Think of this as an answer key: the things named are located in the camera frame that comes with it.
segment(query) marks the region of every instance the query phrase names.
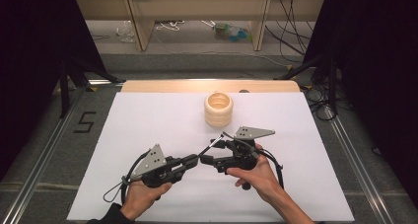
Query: black sleeve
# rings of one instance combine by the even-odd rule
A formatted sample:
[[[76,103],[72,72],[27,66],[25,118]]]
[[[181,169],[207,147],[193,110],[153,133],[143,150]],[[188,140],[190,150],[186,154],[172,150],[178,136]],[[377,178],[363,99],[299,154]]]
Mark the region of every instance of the black sleeve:
[[[111,207],[108,209],[107,214],[101,220],[93,219],[88,221],[88,224],[131,224],[134,221],[127,219],[121,212],[120,212],[120,205],[113,203]]]

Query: table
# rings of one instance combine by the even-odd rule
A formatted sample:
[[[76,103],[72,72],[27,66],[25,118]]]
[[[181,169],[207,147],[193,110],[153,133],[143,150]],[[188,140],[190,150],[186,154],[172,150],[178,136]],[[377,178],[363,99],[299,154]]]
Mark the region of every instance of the table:
[[[296,83],[291,87],[289,82],[128,82],[127,88],[122,89],[113,101],[68,219],[101,218],[109,207],[102,200],[104,193],[119,183],[133,161],[155,143],[162,146],[165,156],[185,157],[199,153],[223,130],[234,133],[244,125],[276,131],[275,135],[256,141],[283,164],[286,191],[314,221],[352,222],[354,218],[305,97]],[[266,90],[263,93],[262,87],[268,84],[278,92]],[[238,93],[241,89],[251,93]],[[213,91],[228,92],[235,103],[233,121],[224,128],[214,128],[204,122],[203,102]],[[226,151],[219,150],[211,154],[215,157],[226,155]],[[187,171],[183,179],[139,220],[193,223],[283,221],[253,188],[242,190],[234,187],[235,180],[218,174],[213,167],[199,164]]]

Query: tape roll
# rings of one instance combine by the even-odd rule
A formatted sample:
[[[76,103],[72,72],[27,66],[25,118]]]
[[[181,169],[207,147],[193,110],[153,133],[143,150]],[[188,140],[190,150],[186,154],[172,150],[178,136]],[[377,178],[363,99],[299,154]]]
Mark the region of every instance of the tape roll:
[[[224,93],[214,93],[205,100],[205,120],[214,127],[223,127],[232,121],[234,102]]]

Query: black panel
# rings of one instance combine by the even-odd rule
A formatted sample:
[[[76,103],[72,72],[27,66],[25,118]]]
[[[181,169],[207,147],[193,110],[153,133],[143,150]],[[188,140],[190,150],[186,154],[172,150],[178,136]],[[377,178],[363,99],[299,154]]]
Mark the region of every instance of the black panel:
[[[105,68],[75,0],[1,0],[0,11],[2,178],[47,105],[62,61],[76,57]],[[86,70],[66,65],[74,81],[86,83]]]
[[[343,63],[347,95],[418,207],[418,0],[370,0]]]

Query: gray floor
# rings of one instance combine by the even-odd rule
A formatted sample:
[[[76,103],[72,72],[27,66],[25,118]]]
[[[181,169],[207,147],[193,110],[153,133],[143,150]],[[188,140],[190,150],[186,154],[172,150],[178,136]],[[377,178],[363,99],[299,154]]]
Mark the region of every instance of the gray floor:
[[[246,23],[232,24],[247,29]],[[135,43],[121,42],[115,34],[116,28],[123,27],[123,23],[89,22],[108,72],[124,79],[271,79],[285,74],[286,65],[300,65],[300,62],[290,62],[286,58],[296,61],[303,59],[301,55],[285,46],[282,53],[286,58],[280,56],[280,44],[268,32],[264,36],[262,50],[255,52],[248,40],[230,42],[225,38],[215,37],[214,32],[199,21],[178,26],[177,32],[155,30],[147,51],[138,52]],[[281,35],[276,23],[268,23],[268,27],[278,36]],[[306,23],[298,23],[298,32],[305,36],[311,34]],[[294,36],[286,34],[284,40],[300,49]],[[298,75],[295,80],[302,86],[310,85],[311,73],[312,71],[308,70]],[[100,79],[96,75],[88,76],[91,79]],[[20,223],[68,223],[66,216],[71,203],[94,152],[114,95],[119,91],[119,86],[98,86],[94,87],[93,92],[81,89],[71,92],[73,98],[78,95],[81,95],[81,98],[75,105]],[[0,184],[2,218],[30,175],[55,125],[59,122],[59,96],[59,91],[51,95],[49,108],[34,131],[31,141],[23,148]],[[311,98],[313,96],[317,96],[317,93],[310,94]],[[89,133],[76,133],[76,130],[88,128],[86,124],[79,124],[83,112],[95,112],[85,116],[85,120],[94,124]],[[372,152],[373,141],[356,113],[349,109],[344,100],[338,102],[338,112],[338,118],[387,205],[393,223],[418,223],[417,209],[389,165],[382,157]],[[379,223],[331,122],[318,119],[314,113],[313,117],[336,176],[353,210],[356,223]]]

